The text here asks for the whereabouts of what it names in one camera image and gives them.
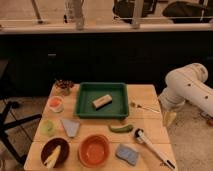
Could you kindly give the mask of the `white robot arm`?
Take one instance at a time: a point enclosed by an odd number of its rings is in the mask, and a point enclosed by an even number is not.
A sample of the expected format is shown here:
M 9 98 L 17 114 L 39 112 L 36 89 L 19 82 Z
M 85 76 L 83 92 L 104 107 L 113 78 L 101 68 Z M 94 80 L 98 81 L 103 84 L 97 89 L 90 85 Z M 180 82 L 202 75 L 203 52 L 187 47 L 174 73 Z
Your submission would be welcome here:
M 213 88 L 205 84 L 206 67 L 192 63 L 170 71 L 165 77 L 166 87 L 158 96 L 163 109 L 163 125 L 168 127 L 176 118 L 176 110 L 186 101 L 199 107 L 205 117 L 213 119 Z

